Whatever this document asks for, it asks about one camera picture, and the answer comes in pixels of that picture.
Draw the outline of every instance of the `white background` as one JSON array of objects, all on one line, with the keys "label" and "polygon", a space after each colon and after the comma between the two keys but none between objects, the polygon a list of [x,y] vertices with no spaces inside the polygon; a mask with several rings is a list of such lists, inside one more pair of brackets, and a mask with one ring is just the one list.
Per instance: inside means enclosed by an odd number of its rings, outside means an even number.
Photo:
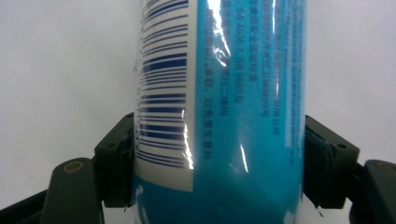
[{"label": "white background", "polygon": [[[0,209],[91,158],[134,110],[138,2],[0,0]],[[360,147],[360,162],[396,162],[396,2],[310,0],[307,14],[306,113]],[[301,222],[348,223],[349,206],[305,199]],[[107,223],[130,219],[106,210]]]}]

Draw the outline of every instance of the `blue bottle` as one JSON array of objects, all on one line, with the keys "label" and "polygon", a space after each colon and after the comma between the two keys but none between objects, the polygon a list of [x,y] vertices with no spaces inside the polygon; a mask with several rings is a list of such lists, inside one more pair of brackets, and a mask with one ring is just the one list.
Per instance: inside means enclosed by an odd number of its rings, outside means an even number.
[{"label": "blue bottle", "polygon": [[146,0],[133,204],[141,223],[294,223],[304,0]]}]

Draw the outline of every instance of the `barcode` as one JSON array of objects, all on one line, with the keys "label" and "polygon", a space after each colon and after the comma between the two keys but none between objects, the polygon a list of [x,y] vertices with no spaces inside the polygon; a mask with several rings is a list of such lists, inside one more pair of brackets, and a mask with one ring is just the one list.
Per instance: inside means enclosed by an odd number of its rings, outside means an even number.
[{"label": "barcode", "polygon": [[193,164],[186,108],[194,95],[188,87],[195,76],[195,10],[186,0],[145,2],[137,79],[134,171],[149,182],[188,191]]}]

